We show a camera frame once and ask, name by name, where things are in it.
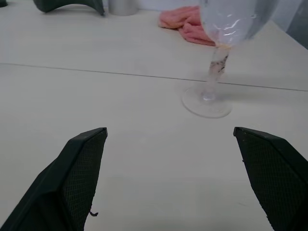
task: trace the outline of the white table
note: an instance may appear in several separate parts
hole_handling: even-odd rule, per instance
[[[308,158],[308,92],[219,84],[233,111],[214,120],[182,106],[194,81],[7,64],[0,73],[0,224],[65,143],[97,127],[109,136],[86,231],[271,231],[233,128],[284,137]]]
[[[203,79],[213,48],[157,27],[159,12],[103,18],[89,7],[41,13],[24,0],[0,9],[0,63]],[[308,51],[268,23],[231,53],[225,83],[308,90]]]

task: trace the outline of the dark green object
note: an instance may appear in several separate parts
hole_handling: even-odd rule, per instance
[[[106,137],[107,129],[97,128],[70,139],[38,175],[0,231],[83,231]]]
[[[0,7],[5,7],[7,5],[8,3],[6,2],[6,0],[0,0]]]
[[[308,162],[288,141],[235,128],[243,162],[275,231],[308,231]]]
[[[50,12],[62,6],[70,4],[81,4],[90,6],[100,15],[104,15],[104,7],[102,0],[33,0],[37,8],[42,12]]]

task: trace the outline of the glass stem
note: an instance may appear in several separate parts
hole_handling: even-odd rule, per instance
[[[208,76],[206,78],[205,89],[202,92],[202,97],[206,101],[216,99],[216,83],[220,76],[225,72],[226,61],[229,56],[229,49],[224,47],[216,47]]]

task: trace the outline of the wine glass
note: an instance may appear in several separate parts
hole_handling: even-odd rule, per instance
[[[182,102],[190,112],[207,118],[222,118],[231,103],[217,96],[216,83],[225,72],[230,49],[251,39],[270,19],[279,0],[200,0],[203,28],[216,43],[206,82],[189,88]]]

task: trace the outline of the pink towel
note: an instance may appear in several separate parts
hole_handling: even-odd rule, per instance
[[[161,12],[158,25],[162,28],[178,29],[182,37],[189,42],[215,46],[215,42],[202,28],[199,6],[185,6]]]

